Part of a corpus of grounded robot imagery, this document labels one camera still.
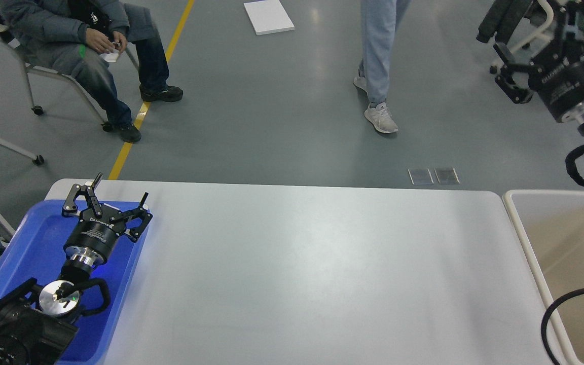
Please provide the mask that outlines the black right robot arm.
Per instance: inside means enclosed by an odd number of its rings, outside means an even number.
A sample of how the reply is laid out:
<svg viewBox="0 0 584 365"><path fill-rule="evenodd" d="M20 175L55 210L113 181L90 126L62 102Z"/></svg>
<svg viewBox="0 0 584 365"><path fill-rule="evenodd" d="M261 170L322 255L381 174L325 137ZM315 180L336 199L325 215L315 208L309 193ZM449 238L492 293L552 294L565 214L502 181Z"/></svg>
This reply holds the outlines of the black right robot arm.
<svg viewBox="0 0 584 365"><path fill-rule="evenodd" d="M485 22L495 22L494 50L501 64L493 71L496 85L515 104L540 97L558 123L575 122L584 136L584 1L541 1L545 11L543 28L554 22L553 35L542 50L519 62L508 48L521 18L528 18L531 1L495 1ZM584 145L571 150L565 159L566 173L584 187Z"/></svg>

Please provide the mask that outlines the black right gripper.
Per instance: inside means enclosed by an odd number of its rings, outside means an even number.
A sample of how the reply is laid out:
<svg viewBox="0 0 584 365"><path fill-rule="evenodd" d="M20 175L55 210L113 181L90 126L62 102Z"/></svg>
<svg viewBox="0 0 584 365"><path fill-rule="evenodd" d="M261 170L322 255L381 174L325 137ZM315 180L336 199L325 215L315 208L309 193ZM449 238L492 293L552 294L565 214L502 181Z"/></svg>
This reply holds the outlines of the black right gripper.
<svg viewBox="0 0 584 365"><path fill-rule="evenodd" d="M556 122L584 123L584 1L546 3L555 21L549 44L521 64L505 43L495 43L503 65L494 80L515 104L530 102L534 90ZM516 83L516 72L530 76L531 89Z"/></svg>

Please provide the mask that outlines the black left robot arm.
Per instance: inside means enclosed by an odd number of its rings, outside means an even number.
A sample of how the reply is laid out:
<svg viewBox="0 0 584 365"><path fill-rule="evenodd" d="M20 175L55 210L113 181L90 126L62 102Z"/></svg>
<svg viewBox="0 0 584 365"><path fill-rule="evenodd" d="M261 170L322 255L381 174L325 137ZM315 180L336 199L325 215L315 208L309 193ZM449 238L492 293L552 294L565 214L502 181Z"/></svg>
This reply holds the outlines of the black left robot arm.
<svg viewBox="0 0 584 365"><path fill-rule="evenodd" d="M0 364L95 364L107 351L152 220L102 202L101 176L24 217L0 258Z"/></svg>

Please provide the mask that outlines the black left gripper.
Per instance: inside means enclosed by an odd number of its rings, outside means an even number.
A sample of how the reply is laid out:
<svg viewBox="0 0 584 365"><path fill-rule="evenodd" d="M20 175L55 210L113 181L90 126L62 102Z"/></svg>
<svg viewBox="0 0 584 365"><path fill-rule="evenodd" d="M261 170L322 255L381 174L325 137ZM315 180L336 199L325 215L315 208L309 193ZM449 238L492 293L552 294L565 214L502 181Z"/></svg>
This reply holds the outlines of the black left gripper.
<svg viewBox="0 0 584 365"><path fill-rule="evenodd" d="M152 213L144 207L148 192L144 192L138 206L130 210L121 211L115 206L101 205L95 195L95 188L102 176L100 172L90 184L72 185L62 206L63 217L78 218L74 230L63 245L65 257L87 266L106 264L122 236L137 242L153 218ZM87 204L85 210L79 210L76 203L78 197L84 197ZM128 229L127 225L136 219L140 224Z"/></svg>

